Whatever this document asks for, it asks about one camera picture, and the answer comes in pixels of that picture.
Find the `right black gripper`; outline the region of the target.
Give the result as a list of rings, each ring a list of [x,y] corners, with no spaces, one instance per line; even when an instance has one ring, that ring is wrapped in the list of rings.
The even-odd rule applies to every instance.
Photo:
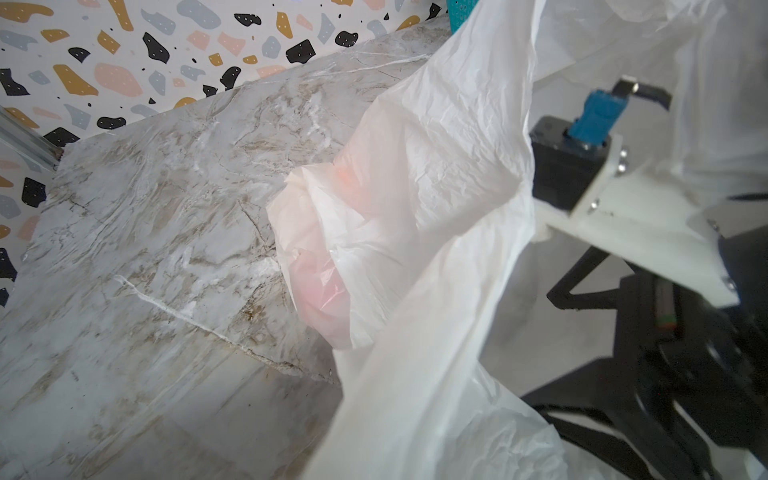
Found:
[[[712,446],[767,461],[767,227],[729,237],[677,195],[659,217],[609,196],[540,222],[588,244],[548,292],[612,310],[610,356],[529,392],[568,442],[632,479],[717,479]]]

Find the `white plastic bag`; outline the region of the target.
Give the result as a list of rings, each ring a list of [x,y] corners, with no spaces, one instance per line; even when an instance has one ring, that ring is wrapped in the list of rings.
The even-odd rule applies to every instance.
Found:
[[[680,184],[705,219],[767,196],[763,1],[481,1],[380,94],[330,163],[297,168],[268,209],[300,319],[332,346],[343,399],[306,479],[628,477],[566,441],[482,366],[535,241],[530,131],[573,121],[622,77],[628,160]],[[712,446],[717,479],[763,479]]]

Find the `teal plastic basket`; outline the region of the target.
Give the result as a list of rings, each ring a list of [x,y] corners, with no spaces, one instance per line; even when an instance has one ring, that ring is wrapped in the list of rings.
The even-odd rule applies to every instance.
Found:
[[[478,0],[447,0],[446,8],[452,33],[456,33],[470,17]]]

